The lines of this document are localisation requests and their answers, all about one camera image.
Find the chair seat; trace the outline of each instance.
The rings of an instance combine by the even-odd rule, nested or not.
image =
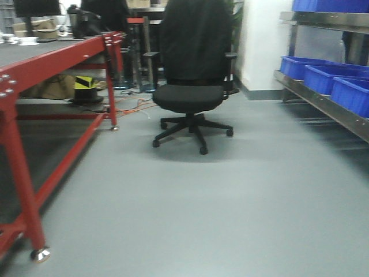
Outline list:
[[[184,114],[213,110],[223,97],[223,87],[218,85],[163,85],[153,93],[153,101],[161,108]]]

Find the chair backrest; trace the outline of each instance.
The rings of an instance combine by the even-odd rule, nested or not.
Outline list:
[[[224,78],[231,33],[231,15],[224,0],[169,0],[160,25],[166,78]]]
[[[82,0],[81,9],[100,15],[105,31],[129,31],[126,0]]]

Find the chair base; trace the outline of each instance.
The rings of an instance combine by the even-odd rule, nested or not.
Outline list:
[[[167,123],[176,123],[175,126],[173,126],[170,129],[167,129],[168,124]],[[206,145],[206,141],[199,129],[199,126],[204,127],[210,127],[210,128],[218,128],[218,129],[225,129],[227,130],[226,134],[227,137],[233,136],[233,127],[213,121],[209,121],[205,119],[204,114],[186,114],[186,117],[172,117],[172,118],[162,118],[160,120],[160,126],[165,131],[161,134],[157,135],[155,139],[152,142],[153,147],[159,147],[160,146],[160,139],[163,139],[167,136],[170,136],[171,134],[174,134],[184,128],[189,128],[190,133],[194,133],[197,137],[197,139],[201,143],[200,148],[200,154],[206,155],[208,153],[208,147]]]

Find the workbench leveling foot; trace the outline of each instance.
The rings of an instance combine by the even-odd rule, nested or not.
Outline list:
[[[119,130],[119,126],[111,126],[110,131],[116,132]]]
[[[34,250],[31,253],[31,260],[35,263],[43,263],[50,257],[49,247],[45,246],[39,250]]]

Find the chair armrest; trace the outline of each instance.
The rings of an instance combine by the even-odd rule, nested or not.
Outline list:
[[[225,53],[225,57],[227,59],[228,68],[227,68],[227,76],[225,77],[225,82],[224,82],[224,91],[225,91],[224,99],[227,99],[228,95],[233,94],[235,91],[235,88],[233,86],[233,76],[232,76],[232,60],[237,58],[237,53],[227,52]]]

